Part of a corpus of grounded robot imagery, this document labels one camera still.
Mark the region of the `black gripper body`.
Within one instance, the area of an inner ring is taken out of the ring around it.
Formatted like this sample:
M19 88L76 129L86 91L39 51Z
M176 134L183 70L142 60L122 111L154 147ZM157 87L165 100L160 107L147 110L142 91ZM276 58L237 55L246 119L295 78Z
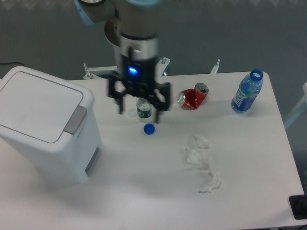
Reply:
M129 94L139 98L157 98L155 93L155 66L157 57L134 60L120 55L122 61L122 84L125 89L121 97Z

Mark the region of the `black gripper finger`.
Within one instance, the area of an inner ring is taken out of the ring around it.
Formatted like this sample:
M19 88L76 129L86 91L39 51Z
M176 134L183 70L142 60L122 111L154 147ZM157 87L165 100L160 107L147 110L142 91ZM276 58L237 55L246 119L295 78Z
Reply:
M152 94L153 106L156 109L154 122L159 123L159 115L168 111L171 105L171 83L156 83Z
M121 92L116 90L116 82L119 81L124 86ZM108 97L113 98L116 104L119 106L119 114L123 113L123 98L127 94L127 82L126 80L117 72L112 72L108 77Z

